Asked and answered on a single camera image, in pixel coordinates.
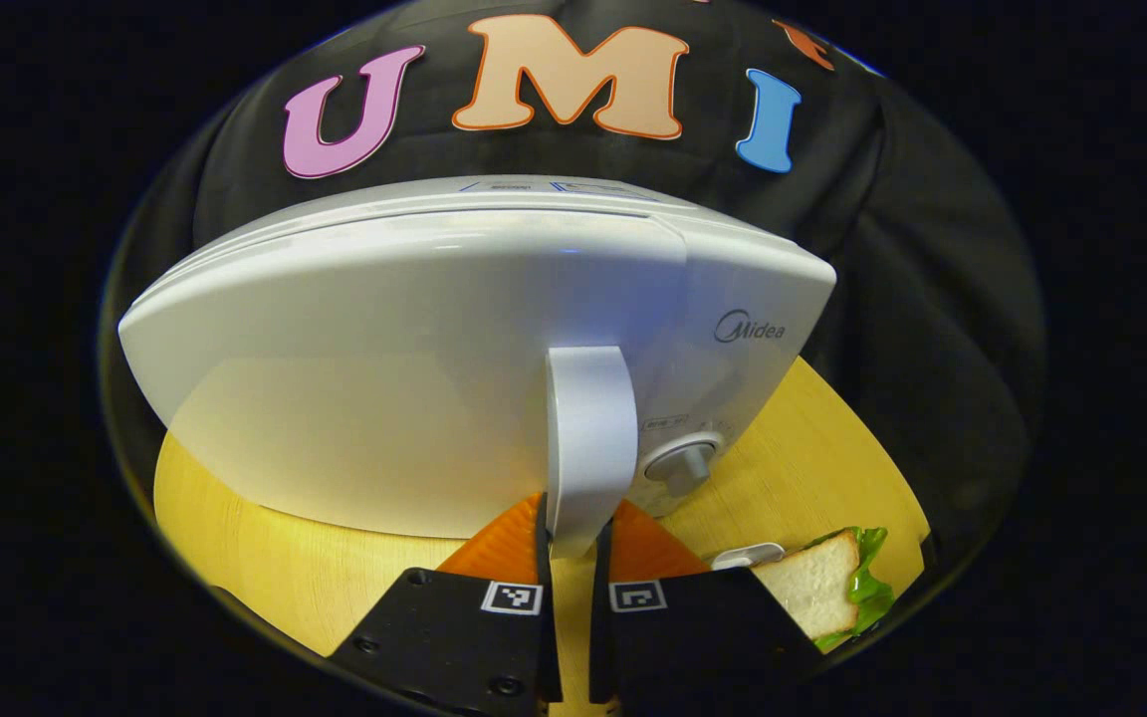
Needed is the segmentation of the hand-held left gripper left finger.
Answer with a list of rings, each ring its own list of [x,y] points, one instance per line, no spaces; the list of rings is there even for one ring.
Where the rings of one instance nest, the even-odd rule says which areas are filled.
[[[426,716],[546,716],[562,699],[546,496],[436,568],[406,568],[329,662]]]

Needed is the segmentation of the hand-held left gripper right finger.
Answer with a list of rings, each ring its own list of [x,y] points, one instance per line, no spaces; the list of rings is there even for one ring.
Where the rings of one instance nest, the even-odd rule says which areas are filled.
[[[588,697],[615,716],[783,716],[824,654],[751,569],[623,501],[596,539]]]

